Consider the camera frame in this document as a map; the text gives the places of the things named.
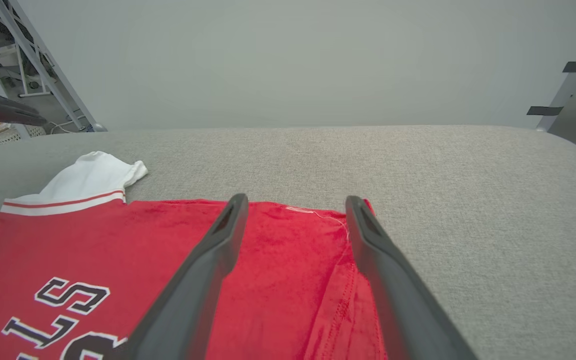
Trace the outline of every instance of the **red jersey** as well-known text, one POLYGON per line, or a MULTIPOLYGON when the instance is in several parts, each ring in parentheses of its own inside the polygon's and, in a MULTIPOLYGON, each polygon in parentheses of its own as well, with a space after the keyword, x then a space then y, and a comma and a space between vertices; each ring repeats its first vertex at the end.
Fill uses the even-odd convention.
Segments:
MULTIPOLYGON (((0 359, 121 350, 225 202, 124 202, 122 189, 0 212, 0 359)), ((346 217, 250 203, 207 358, 384 358, 346 217)))

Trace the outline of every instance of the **red shirt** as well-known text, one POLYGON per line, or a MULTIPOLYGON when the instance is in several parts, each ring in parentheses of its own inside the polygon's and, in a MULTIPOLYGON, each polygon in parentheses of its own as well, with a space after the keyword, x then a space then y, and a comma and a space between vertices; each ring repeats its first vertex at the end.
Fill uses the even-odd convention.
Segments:
MULTIPOLYGON (((119 349, 226 205, 122 196, 6 203, 16 213, 0 212, 0 359, 119 349)), ((382 359, 381 336, 345 215, 250 203, 206 358, 382 359)))

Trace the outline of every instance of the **red stripe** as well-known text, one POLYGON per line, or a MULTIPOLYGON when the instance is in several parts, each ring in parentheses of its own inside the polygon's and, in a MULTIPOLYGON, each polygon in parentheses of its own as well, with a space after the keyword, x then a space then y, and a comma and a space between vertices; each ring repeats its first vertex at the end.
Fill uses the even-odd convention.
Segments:
POLYGON ((71 204, 78 204, 78 203, 85 203, 87 201, 91 201, 94 199, 103 198, 106 196, 110 196, 112 194, 117 193, 124 193, 123 190, 115 190, 105 194, 98 194, 97 196, 92 196, 89 198, 83 198, 82 200, 74 200, 74 201, 65 201, 65 202, 55 202, 55 203, 40 203, 38 205, 25 205, 23 203, 13 203, 13 202, 4 202, 4 205, 8 205, 9 207, 16 207, 16 208, 27 208, 27 209, 35 209, 35 208, 52 208, 52 207, 61 207, 62 205, 71 205, 71 204))

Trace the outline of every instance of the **laundry basket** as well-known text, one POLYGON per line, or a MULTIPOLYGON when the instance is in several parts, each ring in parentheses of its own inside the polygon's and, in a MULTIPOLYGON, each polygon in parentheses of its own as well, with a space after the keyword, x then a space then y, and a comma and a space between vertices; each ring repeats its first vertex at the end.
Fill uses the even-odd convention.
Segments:
MULTIPOLYGON (((46 130, 41 126, 26 125, 25 128, 28 129, 28 133, 32 138, 46 135, 46 130)), ((0 130, 0 145, 20 140, 21 136, 16 128, 11 126, 7 129, 0 130)))

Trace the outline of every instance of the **white sleeve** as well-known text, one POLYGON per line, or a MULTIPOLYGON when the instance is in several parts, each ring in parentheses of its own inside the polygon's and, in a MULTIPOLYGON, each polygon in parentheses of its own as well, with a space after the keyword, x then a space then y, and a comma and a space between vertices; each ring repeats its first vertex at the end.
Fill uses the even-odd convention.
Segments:
POLYGON ((82 155, 74 164, 60 171, 39 194, 27 194, 14 200, 52 203, 123 191, 148 174, 141 160, 126 164, 103 151, 82 155))

